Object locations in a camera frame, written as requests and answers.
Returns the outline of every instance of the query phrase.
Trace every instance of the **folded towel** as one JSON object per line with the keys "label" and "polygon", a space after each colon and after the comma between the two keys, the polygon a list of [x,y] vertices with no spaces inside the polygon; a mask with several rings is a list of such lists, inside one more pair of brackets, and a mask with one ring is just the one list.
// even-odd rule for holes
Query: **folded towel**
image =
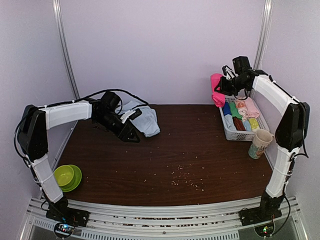
{"label": "folded towel", "polygon": [[241,120],[242,116],[238,113],[238,110],[236,108],[236,104],[234,102],[229,102],[229,106],[230,106],[230,111],[231,111],[232,117],[236,117]]}
{"label": "folded towel", "polygon": [[235,124],[234,124],[234,120],[232,119],[232,116],[230,114],[225,115],[224,120],[225,120],[225,123],[226,123],[229,130],[237,131]]}
{"label": "folded towel", "polygon": [[249,121],[249,123],[250,123],[250,125],[251,125],[251,130],[252,130],[252,132],[255,132],[255,131],[257,131],[258,129],[260,129],[259,123],[258,123],[257,119],[255,119],[255,118],[249,118],[248,121]]}
{"label": "folded towel", "polygon": [[229,106],[229,103],[225,103],[223,108],[222,108],[222,111],[223,111],[223,115],[231,115],[231,110],[230,110],[230,106]]}
{"label": "folded towel", "polygon": [[234,116],[232,119],[233,119],[234,126],[238,131],[245,131],[246,130],[244,124],[242,123],[242,121],[239,118]]}
{"label": "folded towel", "polygon": [[243,121],[243,126],[244,126],[245,130],[248,132],[251,132],[252,130],[251,130],[250,122],[248,120],[243,120],[243,119],[242,119],[242,121]]}
{"label": "folded towel", "polygon": [[248,109],[247,109],[245,101],[236,99],[234,102],[235,102],[236,109],[238,109],[238,113],[241,116],[246,116],[248,113]]}
{"label": "folded towel", "polygon": [[260,116],[259,110],[256,108],[254,101],[250,97],[244,100],[244,103],[247,108],[247,114],[244,116],[245,118],[257,118]]}
{"label": "folded towel", "polygon": [[221,77],[223,77],[223,75],[219,73],[215,73],[211,76],[212,100],[218,108],[222,108],[226,102],[225,95],[215,91],[215,87],[219,84]]}

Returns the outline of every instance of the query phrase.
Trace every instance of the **wooden table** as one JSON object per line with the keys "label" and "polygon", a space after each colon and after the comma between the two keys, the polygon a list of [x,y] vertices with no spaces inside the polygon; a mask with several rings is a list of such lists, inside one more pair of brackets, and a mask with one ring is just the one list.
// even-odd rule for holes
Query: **wooden table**
{"label": "wooden table", "polygon": [[260,196],[272,170],[250,142],[227,141],[214,105],[154,105],[161,133],[125,143],[78,122],[60,159],[82,170],[69,199],[125,206],[219,203]]}

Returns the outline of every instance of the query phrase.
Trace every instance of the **white wall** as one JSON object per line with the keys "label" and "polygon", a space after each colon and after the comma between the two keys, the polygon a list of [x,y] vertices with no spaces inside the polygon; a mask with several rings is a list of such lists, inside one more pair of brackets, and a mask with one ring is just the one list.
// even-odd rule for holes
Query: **white wall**
{"label": "white wall", "polygon": [[122,88],[150,103],[209,104],[210,75],[258,45],[263,0],[65,0],[81,96]]}
{"label": "white wall", "polygon": [[[284,89],[310,105],[310,121],[305,140],[309,159],[299,157],[288,194],[297,196],[313,240],[320,239],[320,1],[274,1],[271,31],[262,69]],[[274,132],[280,121],[261,96],[256,97]],[[268,149],[275,159],[276,145]]]}
{"label": "white wall", "polygon": [[[0,0],[0,238],[17,239],[31,196],[39,195],[13,134],[26,105],[73,98],[51,0]],[[49,132],[51,163],[70,124]]]}

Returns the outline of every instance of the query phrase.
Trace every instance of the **white basket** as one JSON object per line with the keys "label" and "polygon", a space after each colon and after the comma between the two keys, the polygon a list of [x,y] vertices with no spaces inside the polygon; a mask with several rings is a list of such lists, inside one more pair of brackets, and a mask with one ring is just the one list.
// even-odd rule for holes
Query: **white basket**
{"label": "white basket", "polygon": [[[233,96],[226,96],[225,101],[227,103],[234,103],[235,98]],[[260,112],[260,116],[256,119],[259,123],[259,127],[261,129],[269,131],[269,127],[266,123],[264,116],[262,116],[260,109],[258,108],[255,101],[253,101],[253,103]],[[223,122],[225,138],[227,140],[229,140],[229,141],[250,141],[251,142],[254,139],[255,133],[253,131],[233,131],[233,130],[230,130],[226,124],[224,112],[222,111],[222,107],[219,107],[219,110],[220,110],[220,114],[221,114],[221,118],[222,118],[222,122]]]}

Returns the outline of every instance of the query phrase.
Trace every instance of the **pink towel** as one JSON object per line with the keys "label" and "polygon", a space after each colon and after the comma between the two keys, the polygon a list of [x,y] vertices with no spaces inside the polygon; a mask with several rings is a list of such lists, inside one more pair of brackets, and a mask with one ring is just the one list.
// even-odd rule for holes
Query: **pink towel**
{"label": "pink towel", "polygon": [[247,114],[245,118],[258,118],[260,116],[259,110],[256,108],[254,101],[250,97],[244,100],[247,109]]}
{"label": "pink towel", "polygon": [[223,77],[223,75],[219,73],[211,75],[212,100],[218,108],[222,108],[226,102],[225,95],[215,91],[215,87],[219,84],[221,77]]}

